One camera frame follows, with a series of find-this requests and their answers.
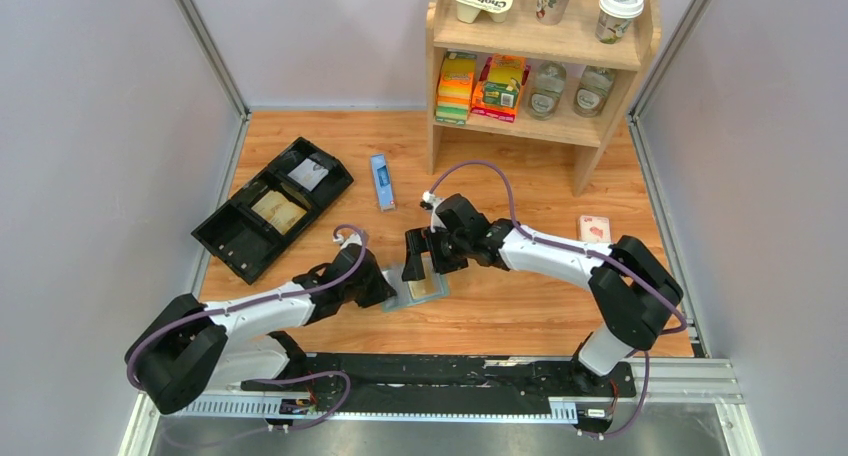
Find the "blue package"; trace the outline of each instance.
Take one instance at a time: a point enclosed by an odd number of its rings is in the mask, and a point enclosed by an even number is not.
[[[374,188],[377,189],[377,204],[380,211],[395,209],[395,193],[389,178],[389,167],[383,153],[371,156],[371,174],[374,175]]]

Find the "wooden floor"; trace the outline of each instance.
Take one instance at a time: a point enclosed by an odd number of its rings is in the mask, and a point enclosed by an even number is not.
[[[585,193],[571,194],[572,148],[567,145],[448,129],[437,174],[425,171],[424,112],[254,113],[232,192],[253,177],[297,136],[339,158],[354,184],[252,286],[213,259],[201,300],[231,299],[265,291],[335,257],[331,231],[353,223],[368,231],[381,266],[402,263],[404,232],[428,224],[421,193],[449,166],[471,158],[496,163],[515,191],[518,218],[547,233],[576,238],[581,214],[607,216],[613,238],[640,238],[664,261],[651,205],[626,128],[610,144]],[[369,157],[388,158],[398,210],[381,213]],[[468,167],[439,188],[442,197],[461,192],[489,219],[508,217],[504,187],[483,167]],[[600,323],[592,295],[544,276],[481,268],[448,275],[451,294],[393,313],[379,306],[348,304],[334,317],[290,334],[305,351],[571,355]],[[656,356],[692,356],[686,333],[657,341]]]

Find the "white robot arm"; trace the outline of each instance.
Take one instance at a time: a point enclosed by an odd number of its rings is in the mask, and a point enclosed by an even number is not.
[[[294,343],[280,328],[315,323],[349,301],[365,308],[395,295],[374,255],[354,234],[343,240],[332,263],[270,291],[205,304],[191,294],[174,298],[124,359],[136,387],[162,414],[171,414],[205,390],[283,374],[290,351],[299,348],[286,347]]]
[[[671,314],[679,314],[675,307],[683,297],[680,286],[636,238],[591,244],[547,235],[513,220],[489,222],[459,194],[431,198],[422,206],[432,211],[431,224],[407,231],[403,280],[424,276],[421,254],[429,252],[438,273],[465,268],[471,258],[481,266],[544,274],[592,293],[604,323],[574,355],[578,364],[572,378],[578,391],[590,392],[636,350],[650,350]]]

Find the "black plastic tray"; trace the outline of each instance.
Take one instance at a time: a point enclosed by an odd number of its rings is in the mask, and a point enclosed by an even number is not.
[[[289,177],[306,158],[328,170],[312,191]],[[353,177],[338,159],[305,138],[297,138],[191,234],[241,279],[253,284],[351,183]],[[285,234],[251,209],[272,190],[306,210]]]

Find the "cable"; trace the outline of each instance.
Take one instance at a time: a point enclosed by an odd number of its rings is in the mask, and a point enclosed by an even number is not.
[[[498,168],[497,166],[495,166],[494,164],[492,164],[488,161],[481,160],[481,159],[472,159],[472,160],[468,160],[468,161],[464,161],[462,163],[456,164],[456,165],[452,166],[450,169],[448,169],[447,171],[445,171],[441,176],[439,176],[439,179],[437,179],[436,182],[433,183],[433,186],[430,187],[430,193],[435,194],[436,188],[439,187],[439,185],[442,183],[442,181],[444,181],[445,178],[448,177],[448,175],[450,175],[451,173],[453,173],[457,169],[459,169],[463,166],[474,165],[474,164],[486,166],[486,167],[494,170],[501,177],[501,180],[503,180],[504,186],[506,187],[506,196],[507,196],[507,199],[509,200],[509,217],[512,220],[512,225],[515,227],[515,230],[518,231],[519,234],[521,234],[522,236],[524,236],[525,238],[527,238],[527,239],[529,239],[533,242],[538,242],[538,243],[544,244],[546,246],[551,246],[551,247],[554,247],[554,248],[564,249],[566,251],[571,251],[573,253],[580,253],[580,254],[589,256],[591,258],[598,258],[598,259],[604,261],[605,263],[609,263],[610,265],[614,266],[616,269],[618,269],[619,271],[621,271],[622,273],[624,273],[625,275],[627,275],[631,279],[633,279],[633,281],[636,284],[638,284],[639,286],[644,288],[645,291],[647,291],[651,296],[655,297],[657,299],[657,301],[660,302],[660,304],[665,306],[665,308],[667,310],[669,310],[671,312],[671,314],[673,314],[674,317],[677,318],[678,321],[680,321],[679,326],[677,326],[675,328],[671,328],[671,329],[665,329],[660,334],[673,334],[673,333],[679,333],[681,331],[686,330],[686,328],[687,328],[686,317],[683,316],[683,313],[681,313],[680,310],[678,310],[673,304],[671,304],[667,299],[665,299],[659,293],[659,291],[654,289],[653,286],[648,284],[647,281],[642,279],[642,277],[640,277],[638,274],[636,274],[633,270],[631,270],[630,268],[628,268],[627,266],[625,266],[624,264],[622,264],[621,262],[619,262],[618,260],[616,260],[612,256],[600,253],[600,252],[595,251],[593,249],[586,250],[586,249],[584,249],[580,246],[575,246],[573,244],[562,243],[562,242],[559,242],[559,241],[552,241],[550,239],[545,239],[545,238],[537,238],[537,237],[533,236],[532,234],[528,233],[527,230],[522,228],[521,224],[518,222],[518,220],[515,217],[515,198],[512,195],[512,186],[509,184],[509,179],[506,177],[506,174],[504,174],[504,172],[501,171],[501,169]]]
[[[161,328],[157,329],[156,331],[150,333],[149,336],[144,338],[144,340],[141,343],[139,343],[138,346],[135,347],[135,350],[133,350],[132,354],[130,355],[129,359],[127,360],[127,380],[130,382],[130,384],[134,388],[143,391],[144,388],[141,386],[141,382],[136,377],[136,365],[138,364],[138,358],[141,356],[141,353],[143,353],[148,348],[148,346],[151,346],[152,344],[158,342],[159,339],[161,339],[166,334],[170,333],[171,331],[173,331],[177,328],[185,326],[188,323],[191,323],[193,321],[197,321],[198,319],[207,318],[207,317],[210,317],[210,316],[218,316],[218,315],[222,315],[222,314],[234,313],[234,312],[237,312],[237,311],[241,311],[242,309],[245,309],[245,308],[256,306],[257,304],[268,303],[268,302],[271,302],[271,301],[279,301],[279,300],[285,299],[285,298],[293,298],[295,296],[303,296],[305,294],[312,294],[312,293],[316,293],[316,292],[319,292],[319,291],[324,291],[325,289],[332,288],[333,286],[343,282],[345,279],[350,277],[354,272],[356,272],[356,270],[359,269],[359,266],[362,264],[362,261],[365,260],[365,253],[366,253],[365,247],[366,247],[366,244],[368,242],[368,233],[366,233],[365,231],[359,229],[358,227],[356,227],[352,224],[341,224],[341,225],[337,226],[336,229],[333,230],[333,237],[337,238],[339,230],[342,230],[342,229],[350,229],[354,233],[358,234],[359,239],[362,241],[362,249],[359,251],[359,257],[356,259],[356,262],[353,263],[353,266],[351,266],[351,268],[349,270],[347,270],[347,272],[345,272],[344,274],[342,274],[338,278],[330,281],[329,283],[321,284],[321,285],[315,286],[314,288],[298,289],[296,291],[289,291],[289,292],[286,292],[286,293],[278,292],[276,294],[269,294],[268,296],[265,296],[265,297],[262,297],[262,298],[257,298],[257,299],[245,301],[243,303],[235,304],[233,306],[230,306],[227,309],[220,308],[220,309],[200,311],[200,312],[185,316],[183,318],[180,318],[176,321],[172,321],[172,322],[166,324],[165,326],[162,326]]]
[[[301,429],[309,429],[311,427],[317,426],[327,419],[329,419],[339,408],[347,401],[347,397],[350,395],[350,376],[347,375],[344,371],[322,371],[320,373],[310,374],[307,376],[301,376],[299,378],[292,379],[254,379],[254,383],[260,384],[273,384],[276,386],[287,386],[289,384],[302,383],[304,381],[312,381],[313,379],[328,377],[328,376],[341,376],[342,379],[345,380],[345,390],[342,393],[342,397],[334,404],[330,409],[328,409],[324,414],[318,416],[317,418],[309,421],[308,423],[299,424],[297,426],[289,426],[289,430],[291,431],[299,431]]]
[[[593,433],[591,431],[582,431],[582,433],[585,433],[594,439],[603,440],[614,438],[616,436],[621,436],[633,426],[633,423],[636,422],[636,418],[639,417],[639,414],[642,412],[642,406],[645,405],[645,399],[647,399],[648,397],[648,380],[651,377],[651,356],[648,354],[647,351],[642,351],[642,353],[645,355],[645,377],[642,380],[642,393],[639,395],[639,402],[636,403],[636,411],[633,413],[633,416],[630,416],[630,419],[628,419],[627,422],[624,423],[624,425],[622,425],[615,431],[610,431],[608,433]]]
[[[610,379],[610,386],[612,387],[612,404],[610,404],[610,407],[609,409],[607,409],[607,412],[610,414],[610,416],[612,416],[613,414],[615,414],[615,407],[618,404],[618,385],[615,384],[615,381]]]
[[[345,380],[345,389],[344,389],[344,392],[342,393],[342,396],[339,398],[339,400],[336,402],[336,404],[334,404],[324,414],[322,414],[321,416],[318,416],[317,418],[309,421],[308,423],[298,424],[297,426],[294,426],[294,425],[267,426],[266,425],[266,426],[262,426],[260,428],[250,429],[250,430],[244,431],[242,433],[236,434],[234,436],[230,436],[228,438],[219,439],[218,441],[213,441],[211,443],[186,444],[186,443],[180,443],[179,441],[174,441],[168,435],[168,430],[170,428],[163,430],[160,433],[160,437],[166,443],[168,443],[171,446],[174,446],[176,448],[188,449],[188,450],[195,449],[196,450],[196,449],[207,449],[207,448],[214,448],[216,446],[222,446],[222,445],[231,443],[233,441],[237,441],[239,439],[246,438],[248,436],[253,436],[254,434],[266,433],[266,432],[268,432],[272,429],[299,431],[299,430],[302,430],[302,429],[309,429],[309,428],[315,427],[315,426],[323,423],[324,421],[326,421],[330,417],[332,417],[336,413],[336,411],[338,411],[339,408],[345,403],[345,401],[347,401],[347,398],[350,395],[351,381],[350,381],[350,376],[348,376],[345,372],[343,372],[343,371],[322,371],[320,373],[310,374],[310,375],[302,376],[302,377],[299,377],[299,378],[254,379],[254,380],[251,380],[254,383],[260,383],[260,384],[272,384],[272,385],[276,385],[276,386],[288,386],[290,384],[297,384],[297,383],[302,383],[304,381],[312,381],[312,380],[315,380],[315,379],[318,379],[318,378],[332,377],[332,376],[341,376],[342,379]],[[283,407],[287,407],[287,406],[291,406],[291,405],[286,405],[285,403],[283,403]],[[287,409],[305,409],[305,408],[294,407],[294,408],[287,408]]]
[[[545,239],[545,238],[537,238],[537,237],[533,236],[532,234],[528,233],[524,228],[522,228],[521,224],[518,222],[518,220],[515,217],[515,197],[512,194],[512,186],[509,184],[509,178],[507,178],[506,174],[504,174],[504,172],[501,171],[501,169],[498,168],[497,166],[495,166],[493,163],[490,163],[489,161],[480,160],[480,159],[472,159],[472,160],[469,160],[469,161],[464,161],[462,163],[455,164],[454,166],[449,168],[447,171],[445,171],[441,176],[439,176],[439,179],[437,179],[436,182],[433,183],[433,186],[430,187],[430,191],[429,191],[430,194],[435,194],[436,188],[439,187],[439,185],[442,183],[442,181],[445,180],[445,178],[448,177],[448,175],[450,175],[451,173],[453,173],[454,171],[456,171],[457,169],[459,169],[463,166],[469,166],[469,165],[486,166],[486,167],[494,170],[496,173],[498,173],[498,176],[501,177],[501,180],[503,181],[504,186],[506,187],[507,199],[509,200],[509,217],[512,220],[512,225],[514,226],[515,230],[518,231],[519,234],[521,234],[522,236],[524,236],[525,238],[527,238],[527,239],[529,239],[533,242],[538,242],[538,243],[541,243],[541,244],[544,244],[544,245],[547,245],[547,246],[551,246],[551,247],[554,247],[554,248],[564,249],[566,251],[580,253],[580,254],[589,256],[590,258],[598,258],[598,259],[604,261],[605,263],[609,263],[610,265],[614,266],[616,269],[618,269],[619,271],[621,271],[622,273],[624,273],[625,275],[627,275],[631,279],[633,279],[633,281],[636,284],[638,284],[639,286],[644,288],[645,291],[647,291],[651,296],[655,297],[657,299],[657,301],[659,301],[667,310],[669,310],[671,312],[671,314],[673,314],[674,317],[676,317],[677,320],[680,322],[679,326],[671,328],[671,329],[664,329],[660,334],[674,334],[674,333],[679,333],[681,331],[686,330],[688,325],[686,323],[686,317],[683,316],[683,313],[681,313],[680,310],[678,310],[673,304],[671,304],[667,299],[665,299],[659,293],[659,291],[657,291],[650,284],[648,284],[647,281],[642,279],[638,274],[633,272],[630,268],[628,268],[627,266],[625,266],[624,264],[622,264],[621,262],[619,262],[615,258],[613,258],[609,255],[600,253],[598,251],[592,250],[592,249],[585,250],[584,248],[582,248],[580,246],[575,246],[573,244],[561,243],[559,241],[552,241],[550,239]],[[628,356],[632,356],[633,353],[635,353],[635,352],[636,352],[636,350],[631,352]],[[642,394],[639,396],[639,402],[636,405],[636,412],[633,413],[633,416],[621,428],[619,428],[615,431],[612,431],[610,433],[605,433],[605,434],[588,433],[590,436],[595,437],[597,439],[612,438],[612,437],[621,435],[622,433],[624,433],[625,431],[630,429],[630,427],[633,426],[633,423],[636,421],[636,418],[639,416],[639,413],[641,413],[641,411],[642,411],[642,406],[645,404],[645,398],[648,395],[648,379],[650,377],[651,357],[650,357],[650,355],[648,354],[647,351],[643,351],[643,353],[645,354],[645,378],[644,378],[644,382],[642,383]]]

